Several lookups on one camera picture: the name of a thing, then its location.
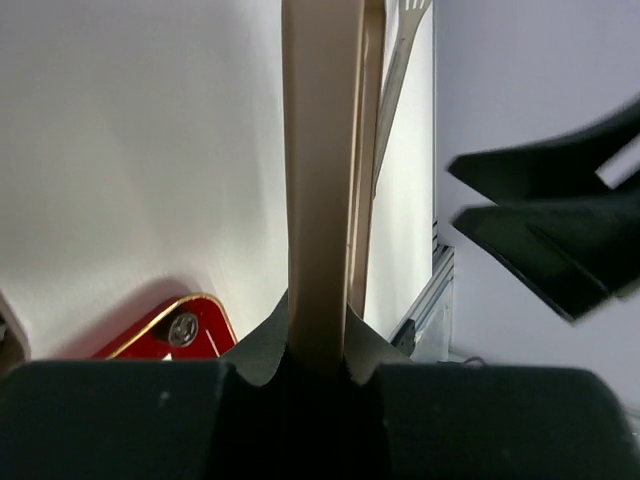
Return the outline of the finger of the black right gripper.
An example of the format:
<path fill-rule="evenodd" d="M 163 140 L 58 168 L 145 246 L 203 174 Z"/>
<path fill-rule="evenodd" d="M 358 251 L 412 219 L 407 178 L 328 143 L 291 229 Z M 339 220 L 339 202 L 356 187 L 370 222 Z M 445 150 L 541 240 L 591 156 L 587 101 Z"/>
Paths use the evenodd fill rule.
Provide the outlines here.
<path fill-rule="evenodd" d="M 577 130 L 537 142 L 467 153 L 447 171 L 499 204 L 610 192 L 596 171 L 639 136 L 639 100 Z"/>
<path fill-rule="evenodd" d="M 639 291 L 639 197 L 470 207 L 453 226 L 569 323 Z"/>

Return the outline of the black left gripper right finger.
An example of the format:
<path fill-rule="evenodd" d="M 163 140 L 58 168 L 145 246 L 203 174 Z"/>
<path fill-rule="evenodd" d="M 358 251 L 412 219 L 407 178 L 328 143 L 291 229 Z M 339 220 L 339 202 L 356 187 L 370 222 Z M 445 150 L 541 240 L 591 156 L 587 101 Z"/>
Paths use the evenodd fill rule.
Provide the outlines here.
<path fill-rule="evenodd" d="M 386 479 L 389 454 L 383 401 L 376 371 L 409 358 L 371 328 L 352 308 L 346 311 L 344 364 L 346 393 L 342 413 L 345 479 Z"/>

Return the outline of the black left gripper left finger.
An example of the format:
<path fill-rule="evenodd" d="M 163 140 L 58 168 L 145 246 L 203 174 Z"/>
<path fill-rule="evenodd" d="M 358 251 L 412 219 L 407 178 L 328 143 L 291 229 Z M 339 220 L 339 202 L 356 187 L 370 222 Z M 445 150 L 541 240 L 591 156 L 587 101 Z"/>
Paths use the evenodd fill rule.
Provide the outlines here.
<path fill-rule="evenodd" d="M 286 345 L 289 299 L 220 360 L 200 363 L 207 395 L 201 479 L 295 477 L 295 366 Z"/>

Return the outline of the steel tongs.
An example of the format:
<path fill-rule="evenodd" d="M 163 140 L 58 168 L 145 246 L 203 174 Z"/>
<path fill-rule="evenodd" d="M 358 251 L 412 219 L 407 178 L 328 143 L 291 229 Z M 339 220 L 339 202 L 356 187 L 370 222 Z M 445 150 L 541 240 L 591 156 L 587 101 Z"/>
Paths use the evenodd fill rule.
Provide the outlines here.
<path fill-rule="evenodd" d="M 377 183 L 381 174 L 414 40 L 421 21 L 431 4 L 432 0 L 404 0 L 398 2 L 398 30 L 382 90 L 382 100 L 379 109 L 373 170 L 374 189 L 377 189 Z"/>

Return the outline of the gold tin lid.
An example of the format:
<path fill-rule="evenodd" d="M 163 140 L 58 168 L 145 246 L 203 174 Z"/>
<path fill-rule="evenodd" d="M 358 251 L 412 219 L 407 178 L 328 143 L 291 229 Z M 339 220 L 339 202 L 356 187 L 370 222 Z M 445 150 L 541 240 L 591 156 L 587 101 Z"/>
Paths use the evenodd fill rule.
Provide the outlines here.
<path fill-rule="evenodd" d="M 386 11 L 285 1 L 281 20 L 288 346 L 329 376 L 343 361 L 347 304 L 364 302 Z"/>

